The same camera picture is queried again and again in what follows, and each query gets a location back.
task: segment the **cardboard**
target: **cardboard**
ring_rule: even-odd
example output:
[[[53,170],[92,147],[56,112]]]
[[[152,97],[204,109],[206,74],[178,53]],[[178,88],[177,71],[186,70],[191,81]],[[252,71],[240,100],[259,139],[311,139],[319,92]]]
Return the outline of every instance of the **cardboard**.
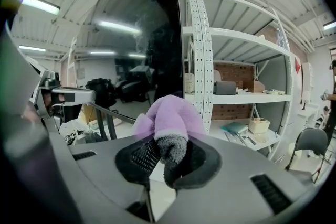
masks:
[[[105,118],[104,112],[101,113],[101,116],[103,119]],[[89,104],[84,104],[80,110],[79,117],[83,122],[89,124],[90,122],[97,120],[96,109]]]
[[[244,89],[248,89],[249,92],[260,92],[262,93],[265,90],[265,85],[263,85],[260,81],[251,80],[244,81]]]

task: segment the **black cable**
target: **black cable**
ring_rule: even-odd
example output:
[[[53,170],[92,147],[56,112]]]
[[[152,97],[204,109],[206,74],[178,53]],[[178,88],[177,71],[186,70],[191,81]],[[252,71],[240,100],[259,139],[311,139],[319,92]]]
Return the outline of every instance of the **black cable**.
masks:
[[[333,154],[336,154],[336,152],[334,152],[334,151],[331,151],[331,150],[329,150],[329,149],[327,149],[327,151],[330,151],[330,152],[332,152]]]
[[[94,110],[94,108],[92,108],[92,110],[91,110],[91,114],[90,114],[90,116],[89,116],[89,130],[88,130],[88,132],[90,132],[90,119],[91,119],[91,116],[92,116],[93,110]]]

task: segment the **brick wall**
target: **brick wall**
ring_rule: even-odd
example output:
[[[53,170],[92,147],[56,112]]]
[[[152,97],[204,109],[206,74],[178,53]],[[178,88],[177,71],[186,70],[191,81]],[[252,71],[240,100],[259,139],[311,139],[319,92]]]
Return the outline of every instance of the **brick wall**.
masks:
[[[222,81],[235,81],[238,88],[243,88],[243,81],[253,81],[254,68],[233,63],[215,63]],[[212,120],[235,120],[250,118],[253,106],[251,104],[213,105]]]

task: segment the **metal railing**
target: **metal railing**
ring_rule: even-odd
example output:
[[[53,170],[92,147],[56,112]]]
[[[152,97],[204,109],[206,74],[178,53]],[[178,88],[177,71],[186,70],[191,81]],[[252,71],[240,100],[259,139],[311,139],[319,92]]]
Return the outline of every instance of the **metal railing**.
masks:
[[[135,119],[127,117],[125,115],[121,115],[117,113],[116,110],[111,111],[99,105],[96,105],[94,103],[89,103],[89,105],[93,106],[96,109],[97,123],[98,123],[101,138],[103,138],[104,141],[107,141],[108,139],[107,139],[105,129],[104,129],[102,112],[106,115],[107,128],[109,129],[110,137],[112,140],[117,139],[116,128],[114,127],[113,117],[120,119],[122,121],[125,121],[127,123],[130,123],[130,124],[135,123]]]

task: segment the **cardboard box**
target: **cardboard box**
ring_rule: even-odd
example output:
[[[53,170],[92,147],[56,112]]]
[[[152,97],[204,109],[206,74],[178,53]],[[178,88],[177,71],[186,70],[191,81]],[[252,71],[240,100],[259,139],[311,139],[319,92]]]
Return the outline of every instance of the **cardboard box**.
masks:
[[[250,119],[250,122],[248,124],[248,129],[253,134],[263,134],[268,131],[270,122],[263,118],[254,118]]]
[[[244,89],[248,89],[249,92],[263,92],[265,85],[258,80],[244,81]]]
[[[105,118],[105,114],[103,112],[101,113],[101,116],[103,119]],[[83,122],[89,124],[89,122],[97,119],[96,109],[89,104],[84,104],[80,110],[79,117]]]

